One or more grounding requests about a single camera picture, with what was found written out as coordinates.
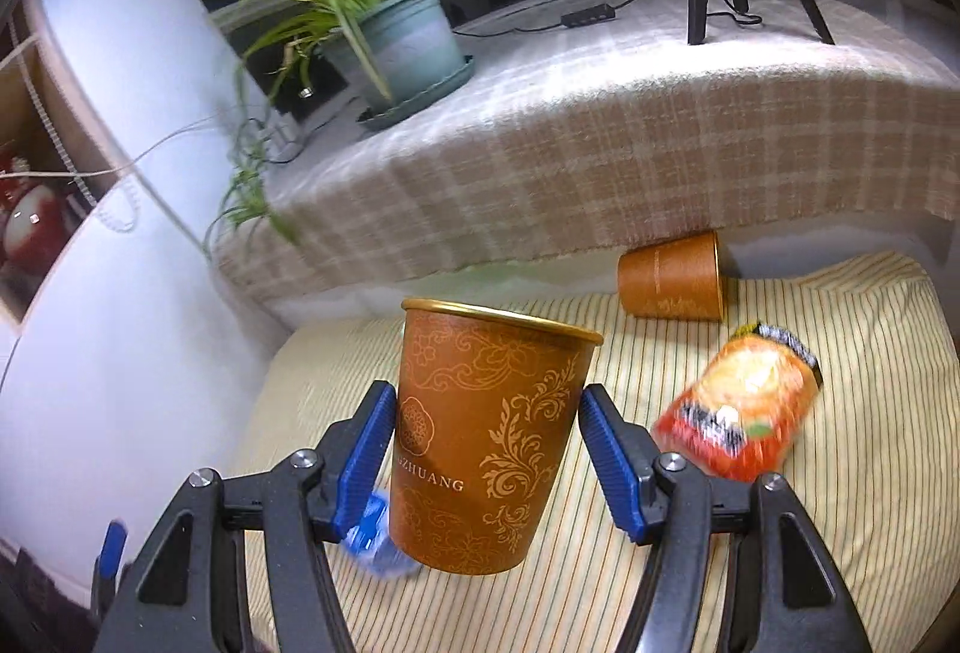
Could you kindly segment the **lying orange paper cup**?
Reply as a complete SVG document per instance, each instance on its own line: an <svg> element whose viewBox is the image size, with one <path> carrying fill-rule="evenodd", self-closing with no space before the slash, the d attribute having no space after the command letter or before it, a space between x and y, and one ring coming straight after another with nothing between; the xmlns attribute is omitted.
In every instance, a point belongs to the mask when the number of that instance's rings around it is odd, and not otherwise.
<svg viewBox="0 0 960 653"><path fill-rule="evenodd" d="M620 256L617 292L628 315L646 320L724 320L718 234L698 233Z"/></svg>

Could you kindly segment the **orange patterned paper cup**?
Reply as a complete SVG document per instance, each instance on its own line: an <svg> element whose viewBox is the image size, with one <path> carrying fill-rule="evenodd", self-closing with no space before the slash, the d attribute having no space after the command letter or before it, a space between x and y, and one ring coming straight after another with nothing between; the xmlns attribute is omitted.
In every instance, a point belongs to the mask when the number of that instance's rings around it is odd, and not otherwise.
<svg viewBox="0 0 960 653"><path fill-rule="evenodd" d="M604 339L480 305L402 308L392 539L441 572L511 570L534 541Z"/></svg>

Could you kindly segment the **striped yellow mat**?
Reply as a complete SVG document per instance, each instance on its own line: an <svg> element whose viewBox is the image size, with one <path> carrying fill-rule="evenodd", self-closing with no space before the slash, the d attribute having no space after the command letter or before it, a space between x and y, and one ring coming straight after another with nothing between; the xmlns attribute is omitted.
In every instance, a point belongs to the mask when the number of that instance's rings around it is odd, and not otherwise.
<svg viewBox="0 0 960 653"><path fill-rule="evenodd" d="M843 573L878 651L924 639L958 582L958 357L934 284L895 251L793 279L727 288L720 325L640 321L612 293L527 304L599 331L590 377L651 424L752 321L788 328L823 387L782 471ZM608 651L646 550L613 526L584 445L571 440L526 560L470 578L381 580L342 550L331 567L363 651Z"/></svg>

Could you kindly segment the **green plant pot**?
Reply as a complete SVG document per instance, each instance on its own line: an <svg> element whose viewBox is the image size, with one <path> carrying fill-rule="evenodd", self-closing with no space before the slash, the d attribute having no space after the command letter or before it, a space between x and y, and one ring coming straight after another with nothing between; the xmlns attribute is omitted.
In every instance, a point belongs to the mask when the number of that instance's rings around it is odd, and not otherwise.
<svg viewBox="0 0 960 653"><path fill-rule="evenodd" d="M465 86L475 73L462 52L441 0L389 0L356 20L368 63L338 29L316 48L353 87L366 109L358 123L379 133L427 110Z"/></svg>

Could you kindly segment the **white power strip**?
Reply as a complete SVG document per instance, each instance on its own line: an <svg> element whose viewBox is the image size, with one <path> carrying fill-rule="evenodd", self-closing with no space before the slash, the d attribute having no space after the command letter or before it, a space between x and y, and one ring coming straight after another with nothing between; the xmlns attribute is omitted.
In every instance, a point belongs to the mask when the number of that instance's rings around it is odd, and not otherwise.
<svg viewBox="0 0 960 653"><path fill-rule="evenodd" d="M288 165L308 151L320 133L331 128L355 102L354 97L343 100L327 112L316 112L306 121L296 121L291 113L272 112L260 125L259 141L263 160L268 165Z"/></svg>

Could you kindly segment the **checked beige cloth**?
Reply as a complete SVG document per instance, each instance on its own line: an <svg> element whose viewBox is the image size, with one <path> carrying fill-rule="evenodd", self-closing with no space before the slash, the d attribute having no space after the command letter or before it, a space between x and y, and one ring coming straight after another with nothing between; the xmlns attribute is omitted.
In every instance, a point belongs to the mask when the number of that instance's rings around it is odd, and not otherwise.
<svg viewBox="0 0 960 653"><path fill-rule="evenodd" d="M889 0L754 0L685 33L685 0L472 45L464 87L379 133L338 120L213 260L252 299L633 247L840 212L958 214L958 61Z"/></svg>

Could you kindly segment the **red white vase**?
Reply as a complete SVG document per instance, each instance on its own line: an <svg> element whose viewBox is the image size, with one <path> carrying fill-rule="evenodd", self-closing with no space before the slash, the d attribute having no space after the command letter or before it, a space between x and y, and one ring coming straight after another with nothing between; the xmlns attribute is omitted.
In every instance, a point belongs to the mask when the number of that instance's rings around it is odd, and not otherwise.
<svg viewBox="0 0 960 653"><path fill-rule="evenodd" d="M2 260L31 277L46 277L67 245L62 196L11 143L2 146Z"/></svg>

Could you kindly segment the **blue orange drink can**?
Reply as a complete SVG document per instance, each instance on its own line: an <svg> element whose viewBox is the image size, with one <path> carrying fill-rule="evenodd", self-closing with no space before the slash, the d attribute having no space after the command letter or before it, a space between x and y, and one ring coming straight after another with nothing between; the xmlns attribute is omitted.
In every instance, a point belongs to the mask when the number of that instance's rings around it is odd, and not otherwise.
<svg viewBox="0 0 960 653"><path fill-rule="evenodd" d="M343 550L364 572L379 580L413 577L420 572L421 564L395 545L389 534L389 515L389 494L373 490L359 522L345 534Z"/></svg>

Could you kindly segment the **orange snack cup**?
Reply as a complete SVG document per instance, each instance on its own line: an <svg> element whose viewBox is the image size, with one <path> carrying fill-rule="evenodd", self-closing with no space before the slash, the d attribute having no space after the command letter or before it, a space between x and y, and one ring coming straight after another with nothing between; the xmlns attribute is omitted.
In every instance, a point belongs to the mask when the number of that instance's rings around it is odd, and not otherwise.
<svg viewBox="0 0 960 653"><path fill-rule="evenodd" d="M822 385L817 356L794 333L755 321L665 408L652 438L711 476L751 483L781 466Z"/></svg>

